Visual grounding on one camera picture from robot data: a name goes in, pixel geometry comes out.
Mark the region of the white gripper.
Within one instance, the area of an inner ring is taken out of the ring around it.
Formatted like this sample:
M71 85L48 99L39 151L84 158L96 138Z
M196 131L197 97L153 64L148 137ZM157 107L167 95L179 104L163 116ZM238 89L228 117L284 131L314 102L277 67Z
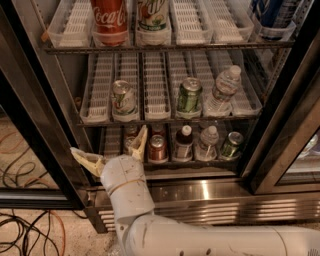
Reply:
M110 159L107 163L102 155L86 153L74 147L71 147L70 151L80 165L94 176L100 177L107 194L111 196L122 185L136 181L146 181L144 167L141 162L144 161L147 137L148 128L143 125L138 136L128 147L131 156L120 155Z

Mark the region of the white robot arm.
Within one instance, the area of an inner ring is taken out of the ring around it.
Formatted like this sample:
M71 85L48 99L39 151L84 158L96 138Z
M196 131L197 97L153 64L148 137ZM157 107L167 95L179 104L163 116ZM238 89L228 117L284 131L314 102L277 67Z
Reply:
M129 152L111 159L72 147L110 198L123 256L319 256L320 231L296 226L194 226L159 216L147 187L143 126Z

